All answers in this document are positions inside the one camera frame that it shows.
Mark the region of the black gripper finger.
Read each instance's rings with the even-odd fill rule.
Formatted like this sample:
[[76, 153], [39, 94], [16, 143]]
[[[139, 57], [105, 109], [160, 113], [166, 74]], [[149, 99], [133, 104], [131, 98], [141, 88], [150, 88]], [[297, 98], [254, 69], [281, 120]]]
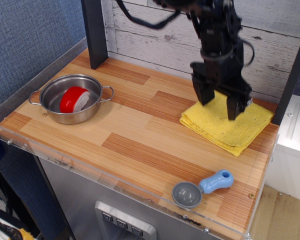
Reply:
[[226, 104], [227, 117], [230, 121], [234, 121], [238, 115], [252, 104], [252, 98], [249, 95], [228, 96]]
[[204, 106], [215, 97], [215, 90], [203, 77], [192, 77], [192, 84], [199, 102]]

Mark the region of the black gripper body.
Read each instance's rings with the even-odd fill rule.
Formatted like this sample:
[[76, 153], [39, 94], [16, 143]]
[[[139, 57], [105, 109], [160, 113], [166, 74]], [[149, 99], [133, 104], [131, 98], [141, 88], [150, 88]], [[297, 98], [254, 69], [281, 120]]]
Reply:
[[192, 62], [193, 76], [205, 78], [209, 84], [228, 97], [250, 96], [252, 88], [242, 77], [244, 46], [236, 44], [233, 49], [219, 57], [206, 57], [203, 62]]

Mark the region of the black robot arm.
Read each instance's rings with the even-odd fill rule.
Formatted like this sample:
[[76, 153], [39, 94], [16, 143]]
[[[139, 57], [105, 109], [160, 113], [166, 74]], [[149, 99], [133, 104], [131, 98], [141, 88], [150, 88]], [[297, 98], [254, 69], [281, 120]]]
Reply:
[[252, 102], [252, 88], [242, 77], [244, 44], [232, 0], [157, 0], [163, 8], [185, 12], [201, 41], [203, 62], [190, 64], [199, 102], [206, 105], [215, 91], [227, 96], [227, 117], [234, 121]]

